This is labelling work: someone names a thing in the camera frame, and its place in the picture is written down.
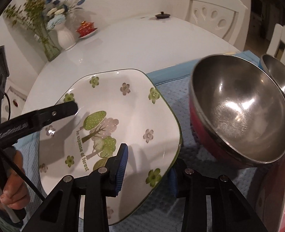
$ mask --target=human hand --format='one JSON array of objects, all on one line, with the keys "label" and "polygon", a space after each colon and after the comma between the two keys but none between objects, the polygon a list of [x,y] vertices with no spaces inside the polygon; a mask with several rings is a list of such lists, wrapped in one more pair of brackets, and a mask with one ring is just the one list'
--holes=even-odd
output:
[{"label": "human hand", "polygon": [[[24,172],[23,157],[19,151],[14,156],[14,163]],[[4,210],[2,204],[11,209],[22,209],[30,202],[29,192],[23,179],[13,169],[10,170],[11,174],[0,196],[0,210]]]}]

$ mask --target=vase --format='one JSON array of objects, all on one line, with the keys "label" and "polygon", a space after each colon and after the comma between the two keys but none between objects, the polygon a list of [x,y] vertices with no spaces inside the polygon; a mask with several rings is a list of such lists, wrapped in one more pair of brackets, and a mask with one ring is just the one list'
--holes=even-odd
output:
[{"label": "vase", "polygon": [[59,44],[63,49],[69,50],[76,44],[75,38],[72,32],[65,26],[65,22],[57,24],[54,26],[54,29],[58,35]]},{"label": "vase", "polygon": [[42,27],[38,27],[38,32],[40,32],[40,36],[35,34],[35,38],[37,38],[38,42],[42,44],[44,53],[50,62],[61,53],[61,50],[52,41],[44,25]]}]

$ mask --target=stainless steel bowl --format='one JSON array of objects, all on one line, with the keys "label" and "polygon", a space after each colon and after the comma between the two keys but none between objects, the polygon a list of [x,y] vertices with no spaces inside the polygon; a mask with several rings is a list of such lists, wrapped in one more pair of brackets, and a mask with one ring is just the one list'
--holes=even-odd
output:
[{"label": "stainless steel bowl", "polygon": [[285,153],[285,99],[252,63],[231,55],[203,58],[193,69],[189,93],[194,129],[218,159],[249,167]]},{"label": "stainless steel bowl", "polygon": [[260,58],[259,66],[273,79],[285,97],[285,65],[275,57],[264,54]]}]

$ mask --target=blue mat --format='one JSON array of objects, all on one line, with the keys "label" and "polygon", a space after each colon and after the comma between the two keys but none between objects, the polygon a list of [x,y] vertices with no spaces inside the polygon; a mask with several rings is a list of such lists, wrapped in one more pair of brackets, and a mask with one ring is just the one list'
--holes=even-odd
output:
[{"label": "blue mat", "polygon": [[[255,65],[259,58],[250,51],[236,54]],[[217,178],[225,174],[236,184],[252,206],[263,176],[268,167],[233,169],[217,162],[209,152],[195,140],[192,133],[188,109],[188,81],[191,70],[198,60],[182,63],[162,70],[151,72],[148,77],[157,86],[176,114],[182,129],[183,147],[179,157],[184,159],[187,166],[194,168],[204,176]],[[38,171],[39,133],[31,134],[15,145],[24,157],[24,169],[31,181],[44,193]],[[27,206],[26,220],[40,205],[39,198],[30,190],[31,203]],[[176,232],[181,230],[184,199],[175,199],[168,190],[167,179],[164,178],[142,206],[122,222],[110,227],[111,231],[163,231]],[[83,220],[80,219],[80,231]],[[211,215],[208,216],[208,231],[212,231]]]}]

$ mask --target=white table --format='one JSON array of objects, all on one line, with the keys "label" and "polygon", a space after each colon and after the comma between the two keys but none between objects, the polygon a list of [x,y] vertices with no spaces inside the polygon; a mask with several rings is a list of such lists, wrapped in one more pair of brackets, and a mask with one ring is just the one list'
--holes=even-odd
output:
[{"label": "white table", "polygon": [[227,52],[238,49],[181,19],[156,20],[154,15],[127,19],[79,41],[47,63],[22,113],[54,105],[77,80],[89,74],[125,68],[148,73]]}]

